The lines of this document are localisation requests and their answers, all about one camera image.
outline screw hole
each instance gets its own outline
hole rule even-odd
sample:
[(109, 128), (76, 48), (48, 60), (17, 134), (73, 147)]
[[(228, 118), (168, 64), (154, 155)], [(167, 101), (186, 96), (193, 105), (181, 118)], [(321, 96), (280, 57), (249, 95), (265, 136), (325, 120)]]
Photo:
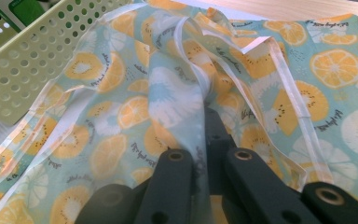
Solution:
[(289, 223), (297, 224), (301, 223), (301, 218), (294, 212), (291, 211), (283, 211), (282, 217)]
[(249, 152), (244, 151), (236, 151), (235, 157), (242, 161), (248, 161), (252, 159), (252, 155)]
[(168, 216), (162, 212), (156, 212), (152, 215), (153, 224), (165, 224), (168, 223)]

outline black plastic part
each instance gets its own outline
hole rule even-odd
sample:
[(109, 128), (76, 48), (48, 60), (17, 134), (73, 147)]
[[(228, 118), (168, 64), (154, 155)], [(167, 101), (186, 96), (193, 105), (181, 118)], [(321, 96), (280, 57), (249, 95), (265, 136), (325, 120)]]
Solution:
[(75, 224), (129, 224), (138, 213), (148, 180), (130, 189), (112, 184), (98, 189), (80, 211)]
[(161, 154), (135, 224), (189, 223), (192, 165), (191, 155), (185, 150)]
[(224, 160), (228, 150), (235, 147), (235, 143), (226, 132), (219, 114), (207, 107), (205, 107), (205, 140), (209, 191), (211, 195), (221, 195), (224, 185), (228, 182)]
[(324, 182), (308, 184), (301, 200), (322, 223), (358, 223), (358, 202), (337, 186)]
[(251, 223), (321, 223), (252, 150), (231, 149), (226, 171)]

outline metal grommet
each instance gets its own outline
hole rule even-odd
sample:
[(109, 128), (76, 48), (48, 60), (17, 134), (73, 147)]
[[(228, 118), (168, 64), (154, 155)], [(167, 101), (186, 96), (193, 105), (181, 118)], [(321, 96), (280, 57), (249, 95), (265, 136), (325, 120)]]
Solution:
[(342, 205), (345, 203), (345, 199), (333, 189), (319, 188), (316, 189), (315, 192), (318, 198), (325, 203), (332, 205)]
[(183, 159), (183, 154), (179, 151), (173, 151), (168, 155), (168, 158), (171, 161), (181, 161)]
[(234, 155), (237, 159), (242, 161), (248, 161), (252, 159), (252, 154), (245, 151), (236, 151)]

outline fabric bag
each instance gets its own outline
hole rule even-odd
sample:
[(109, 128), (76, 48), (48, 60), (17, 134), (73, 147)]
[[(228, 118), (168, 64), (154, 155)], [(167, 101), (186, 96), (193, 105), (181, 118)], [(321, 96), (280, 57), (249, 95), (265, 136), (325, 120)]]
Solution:
[(356, 16), (229, 21), (150, 1), (97, 20), (0, 146), (0, 223), (74, 223), (94, 191), (134, 188), (169, 148), (198, 164), (192, 222), (223, 223), (205, 105), (288, 186), (334, 182), (358, 198)]

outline perforated basket wall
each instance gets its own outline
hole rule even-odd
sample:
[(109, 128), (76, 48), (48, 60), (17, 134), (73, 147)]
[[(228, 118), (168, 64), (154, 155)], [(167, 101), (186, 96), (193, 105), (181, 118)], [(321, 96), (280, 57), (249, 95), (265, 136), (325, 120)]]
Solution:
[(0, 48), (0, 121), (15, 124), (71, 59), (79, 38), (128, 0), (61, 0)]

